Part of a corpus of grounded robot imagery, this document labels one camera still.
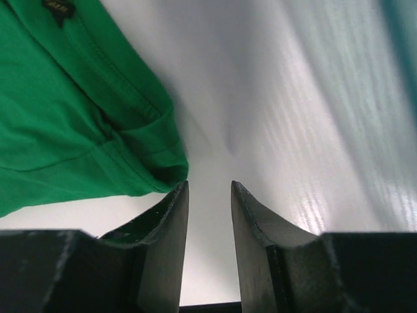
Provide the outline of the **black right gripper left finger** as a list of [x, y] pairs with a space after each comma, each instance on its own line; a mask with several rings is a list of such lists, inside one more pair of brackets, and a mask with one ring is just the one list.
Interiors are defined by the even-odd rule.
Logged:
[[1, 232], [2, 312], [178, 312], [189, 187], [126, 224]]

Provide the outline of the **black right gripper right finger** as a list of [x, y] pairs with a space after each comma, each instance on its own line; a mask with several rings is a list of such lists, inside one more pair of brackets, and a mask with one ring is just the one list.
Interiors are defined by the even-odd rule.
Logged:
[[231, 184], [243, 312], [415, 312], [416, 234], [314, 235]]

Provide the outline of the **green t shirt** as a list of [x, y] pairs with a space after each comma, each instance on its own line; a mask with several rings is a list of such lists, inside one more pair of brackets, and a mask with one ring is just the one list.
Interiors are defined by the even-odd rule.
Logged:
[[171, 97], [101, 2], [1, 2], [2, 216], [187, 175]]

